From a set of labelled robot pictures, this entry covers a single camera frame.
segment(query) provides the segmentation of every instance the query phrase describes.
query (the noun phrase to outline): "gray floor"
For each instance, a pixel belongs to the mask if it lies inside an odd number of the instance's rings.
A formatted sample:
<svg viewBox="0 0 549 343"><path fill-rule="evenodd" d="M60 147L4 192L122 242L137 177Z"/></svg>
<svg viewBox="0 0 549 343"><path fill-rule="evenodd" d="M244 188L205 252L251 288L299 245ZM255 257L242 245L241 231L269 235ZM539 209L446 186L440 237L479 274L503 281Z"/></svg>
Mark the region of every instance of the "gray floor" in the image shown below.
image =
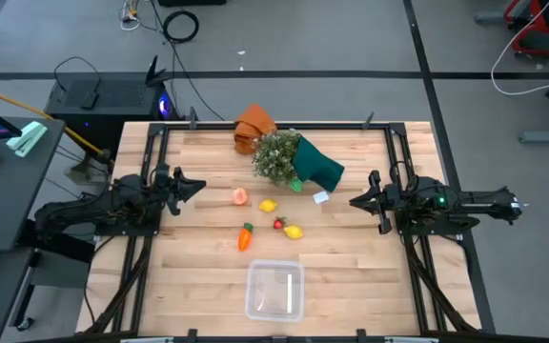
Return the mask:
<svg viewBox="0 0 549 343"><path fill-rule="evenodd" d="M477 10L501 8L491 0L413 0L432 71L490 71L512 37L504 26L481 27ZM63 59L81 55L100 71L143 71L154 54L172 54L150 30L124 32L117 13L122 0L10 0L0 15L0 72L51 72ZM401 2L389 0L231 0L223 7L188 8L200 32L179 53L189 71L418 71ZM161 9L162 14L171 12ZM148 3L139 15L153 26ZM187 30L179 23L177 31ZM63 71L87 71L70 63ZM499 71L549 71L549 64L519 62L511 53ZM548 81L505 81L523 90ZM197 79L195 85L220 114L233 119L250 103L276 120L431 120L420 79L268 78ZM0 92L43 108L53 81L0 81ZM522 146L518 133L549 129L549 99L542 92L522 97L497 93L488 80L436 80L436 91L461 184L466 190L508 185L528 204L509 227L484 218L474 229L486 290L499 333L549 336L549 146ZM214 117L188 81L176 80L179 107L194 106L201 119ZM32 113L2 104L6 115ZM69 138L62 145L80 153ZM70 191L62 170L72 162L57 156L48 177ZM45 182L36 207L71 196ZM45 304L59 301L46 314ZM5 341L70 334L82 294L41 288L30 306L38 319L25 333Z"/></svg>

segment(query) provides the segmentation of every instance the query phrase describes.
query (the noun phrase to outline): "red chair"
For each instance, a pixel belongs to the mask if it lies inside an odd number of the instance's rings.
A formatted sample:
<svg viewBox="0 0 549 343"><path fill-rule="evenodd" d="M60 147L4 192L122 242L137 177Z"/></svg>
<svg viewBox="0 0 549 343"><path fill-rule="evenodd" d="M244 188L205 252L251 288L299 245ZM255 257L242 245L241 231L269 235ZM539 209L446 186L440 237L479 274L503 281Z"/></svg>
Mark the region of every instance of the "red chair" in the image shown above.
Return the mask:
<svg viewBox="0 0 549 343"><path fill-rule="evenodd" d="M549 0L531 0L518 16L511 16L510 13L519 1L513 0L503 14L508 27L516 30L524 28L549 2ZM516 37L512 43L512 49L516 54L549 56L549 6L530 27Z"/></svg>

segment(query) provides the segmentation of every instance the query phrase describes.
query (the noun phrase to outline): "plastic container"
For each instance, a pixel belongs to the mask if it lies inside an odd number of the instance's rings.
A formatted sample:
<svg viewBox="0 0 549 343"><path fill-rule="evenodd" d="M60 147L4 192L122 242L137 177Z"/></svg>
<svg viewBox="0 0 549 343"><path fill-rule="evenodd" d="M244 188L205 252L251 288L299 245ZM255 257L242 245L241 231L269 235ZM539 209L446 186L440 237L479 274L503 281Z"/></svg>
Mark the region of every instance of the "plastic container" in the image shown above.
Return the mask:
<svg viewBox="0 0 549 343"><path fill-rule="evenodd" d="M304 315L304 267L254 260L247 275L245 314L255 320L299 322Z"/></svg>

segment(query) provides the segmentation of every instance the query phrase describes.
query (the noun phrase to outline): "desk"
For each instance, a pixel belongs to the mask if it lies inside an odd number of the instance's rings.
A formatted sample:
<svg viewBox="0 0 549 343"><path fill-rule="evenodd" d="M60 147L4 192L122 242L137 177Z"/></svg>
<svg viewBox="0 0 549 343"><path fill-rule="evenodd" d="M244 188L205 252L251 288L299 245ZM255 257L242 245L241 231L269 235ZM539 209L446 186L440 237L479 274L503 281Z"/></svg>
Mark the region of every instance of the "desk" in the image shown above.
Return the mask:
<svg viewBox="0 0 549 343"><path fill-rule="evenodd" d="M7 140L0 139L0 252L16 245L65 127L60 120L6 119L20 129L38 121L48 131L25 158L16 156L6 146Z"/></svg>
<svg viewBox="0 0 549 343"><path fill-rule="evenodd" d="M6 118L18 128L35 119ZM33 257L33 248L15 247L33 200L63 133L59 120L39 120L48 131L20 158L0 139L0 336Z"/></svg>
<svg viewBox="0 0 549 343"><path fill-rule="evenodd" d="M416 173L443 179L430 123L405 124ZM148 126L126 124L114 177L140 173ZM395 231L378 234L378 217L348 204L367 191L371 170L381 171L382 185L391 182L384 133L300 132L346 168L330 200L321 205L312 198L321 191L316 184L306 183L298 195L254 177L251 156L234 151L232 131L174 130L170 134L166 162L172 169L181 167L188 178L207 180L207 188L187 204L180 203L181 215L163 212L160 234L152 245L140 335L185 336L188 329L198 329L201 336L352 336L358 328L366 329L368 335L418 333L408 265L398 235ZM152 167L158 146L156 140ZM248 190L248 206L232 205L232 190L237 187ZM278 201L275 212L257 208L265 198ZM276 216L301 226L304 237L291 241L274 230ZM244 222L254 224L254 238L247 251L239 252L237 237ZM479 327L462 249L440 237L430 240L440 287L466 320ZM115 238L92 261L87 292L96 315L118 288L126 242L125 237ZM300 323L253 321L245 316L247 268L257 258L304 265L306 301ZM428 293L423 293L434 328L433 307ZM127 301L123 329L128 328L131 311L132 301ZM77 330L90 324L84 305Z"/></svg>

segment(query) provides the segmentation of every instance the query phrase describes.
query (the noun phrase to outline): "wooden tabletop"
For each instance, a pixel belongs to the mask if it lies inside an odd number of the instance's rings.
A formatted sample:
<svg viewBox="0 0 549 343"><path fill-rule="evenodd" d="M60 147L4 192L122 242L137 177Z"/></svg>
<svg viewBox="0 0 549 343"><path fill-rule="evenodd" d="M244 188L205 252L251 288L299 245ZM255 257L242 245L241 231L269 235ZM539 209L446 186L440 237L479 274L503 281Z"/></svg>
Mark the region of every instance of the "wooden tabletop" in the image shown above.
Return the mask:
<svg viewBox="0 0 549 343"><path fill-rule="evenodd" d="M149 123L127 123L122 134L114 177L140 173ZM443 180L436 142L428 122L406 123L415 171ZM408 264L395 230L380 235L378 217L349 206L349 199L367 191L368 173L381 171L381 185L390 183L390 168L382 131L300 131L325 155L345 167L330 200L317 205L313 194L322 189L304 184L301 194L255 177L251 156L234 150L232 131L173 131L167 163L207 187L181 215L163 211L160 234L154 239L140 325L142 335L368 335L418 334ZM159 144L154 145L158 151ZM397 156L401 149L397 146ZM246 206L232 204L232 191L249 193ZM259 203L271 198L275 212ZM272 228L277 216L304 231L297 241ZM237 249L243 223L254 225L250 248ZM478 313L462 249L440 237L430 237L439 286L472 325ZM117 237L92 261L87 293L99 315L118 288L126 237ZM137 253L141 244L137 244ZM304 319L299 323L254 321L245 315L247 268L254 259L297 261L305 267ZM427 291L425 305L435 327ZM133 291L129 299L134 299ZM130 323L127 302L125 326ZM90 326L86 305L77 330Z"/></svg>

